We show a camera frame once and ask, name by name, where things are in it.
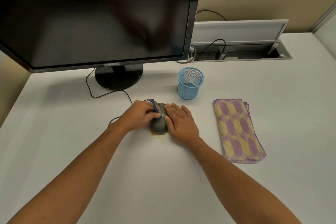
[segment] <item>monitor base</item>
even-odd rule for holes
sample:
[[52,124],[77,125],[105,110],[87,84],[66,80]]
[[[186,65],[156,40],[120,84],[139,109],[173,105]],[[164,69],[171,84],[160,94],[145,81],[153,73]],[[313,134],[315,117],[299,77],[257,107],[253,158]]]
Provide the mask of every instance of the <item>monitor base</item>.
[[143,71],[142,64],[97,67],[94,76],[98,84],[106,89],[124,90],[136,84]]

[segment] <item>gray mouse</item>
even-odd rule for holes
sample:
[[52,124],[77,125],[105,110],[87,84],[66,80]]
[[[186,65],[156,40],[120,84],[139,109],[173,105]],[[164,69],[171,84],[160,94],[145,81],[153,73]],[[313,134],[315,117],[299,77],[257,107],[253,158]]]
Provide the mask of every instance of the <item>gray mouse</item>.
[[153,133],[157,135],[163,135],[168,131],[164,117],[167,115],[166,109],[164,108],[164,103],[157,104],[161,109],[162,117],[158,119],[153,119],[150,122],[150,129]]

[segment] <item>blue mesh pen holder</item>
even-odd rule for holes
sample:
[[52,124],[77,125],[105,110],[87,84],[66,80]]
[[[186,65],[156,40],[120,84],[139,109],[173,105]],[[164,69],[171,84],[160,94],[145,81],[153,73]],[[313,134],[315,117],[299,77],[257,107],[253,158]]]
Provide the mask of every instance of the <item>blue mesh pen holder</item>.
[[194,67],[182,69],[178,76],[178,95],[184,100],[191,100],[197,96],[198,89],[204,82],[203,73]]

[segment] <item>cloth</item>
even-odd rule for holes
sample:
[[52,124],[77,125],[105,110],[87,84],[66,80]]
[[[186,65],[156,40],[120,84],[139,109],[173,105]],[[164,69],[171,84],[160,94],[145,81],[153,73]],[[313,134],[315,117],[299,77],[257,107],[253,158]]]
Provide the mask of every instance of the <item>cloth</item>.
[[234,163],[257,163],[265,158],[248,103],[241,99],[216,99],[213,104],[224,157]]

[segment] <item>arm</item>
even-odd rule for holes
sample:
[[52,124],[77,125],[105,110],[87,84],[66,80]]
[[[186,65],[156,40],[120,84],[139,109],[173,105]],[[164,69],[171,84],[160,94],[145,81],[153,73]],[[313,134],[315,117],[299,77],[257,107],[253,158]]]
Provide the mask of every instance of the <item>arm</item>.
[[119,120],[110,124],[8,224],[77,223],[124,136],[131,130],[143,128],[151,119],[160,117],[151,110],[151,103],[135,101]]
[[300,224],[294,214],[266,188],[211,149],[200,137],[187,107],[165,106],[169,133],[195,156],[218,199],[234,221]]

